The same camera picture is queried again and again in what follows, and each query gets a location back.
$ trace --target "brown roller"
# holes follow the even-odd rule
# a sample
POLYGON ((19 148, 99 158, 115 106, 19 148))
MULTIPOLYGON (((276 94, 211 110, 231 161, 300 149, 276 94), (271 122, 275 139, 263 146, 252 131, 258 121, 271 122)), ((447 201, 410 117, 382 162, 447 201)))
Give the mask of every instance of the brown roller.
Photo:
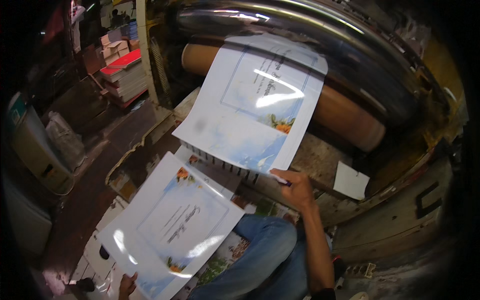
MULTIPOLYGON (((219 47, 187 44, 182 53, 185 70, 206 76, 219 47)), ((385 135, 385 126, 333 88, 324 85, 313 120, 364 152, 372 151, 385 135)))

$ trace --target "clothing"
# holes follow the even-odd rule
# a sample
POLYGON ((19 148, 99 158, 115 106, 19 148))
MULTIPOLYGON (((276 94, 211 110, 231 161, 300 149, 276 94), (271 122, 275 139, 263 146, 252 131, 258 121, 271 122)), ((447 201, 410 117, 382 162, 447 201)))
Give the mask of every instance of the clothing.
POLYGON ((308 294, 303 231, 257 215, 244 215, 233 231, 250 241, 247 250, 212 282, 196 287, 189 300, 301 300, 308 294))
POLYGON ((333 288, 324 288, 318 293, 312 295, 311 300, 336 300, 333 288))
POLYGON ((75 53, 80 52, 80 21, 83 20, 82 14, 85 12, 85 7, 75 6, 72 9, 72 36, 73 36, 73 50, 75 53))

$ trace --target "plastic bag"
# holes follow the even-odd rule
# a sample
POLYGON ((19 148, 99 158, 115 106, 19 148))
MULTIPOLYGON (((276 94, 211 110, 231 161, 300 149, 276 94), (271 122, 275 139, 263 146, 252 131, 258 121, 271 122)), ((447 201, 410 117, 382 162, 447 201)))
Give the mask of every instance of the plastic bag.
POLYGON ((86 158, 84 144, 59 113, 51 111, 48 117, 50 121, 46 128, 47 135, 60 151, 68 167, 74 171, 86 158))

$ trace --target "printed sheet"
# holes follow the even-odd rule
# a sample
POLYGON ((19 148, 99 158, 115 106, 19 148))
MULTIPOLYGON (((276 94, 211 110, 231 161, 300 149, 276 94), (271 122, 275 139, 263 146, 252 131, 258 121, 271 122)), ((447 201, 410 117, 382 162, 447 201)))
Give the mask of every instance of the printed sheet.
POLYGON ((324 58, 303 56, 304 64, 298 64, 285 58, 296 51, 293 45, 270 50, 222 46, 190 114, 173 135, 240 168, 263 174, 287 169, 324 83, 305 64, 318 67, 324 58))
POLYGON ((170 299, 214 253, 243 211, 168 152, 130 205, 98 235, 137 288, 170 299))

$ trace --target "knee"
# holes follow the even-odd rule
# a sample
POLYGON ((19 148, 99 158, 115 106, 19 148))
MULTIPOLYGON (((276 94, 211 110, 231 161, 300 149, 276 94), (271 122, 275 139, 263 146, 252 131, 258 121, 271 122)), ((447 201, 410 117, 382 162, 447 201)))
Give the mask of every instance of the knee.
POLYGON ((278 217, 272 217, 270 227, 277 236, 278 254, 287 258, 297 243, 297 229, 293 224, 278 217))

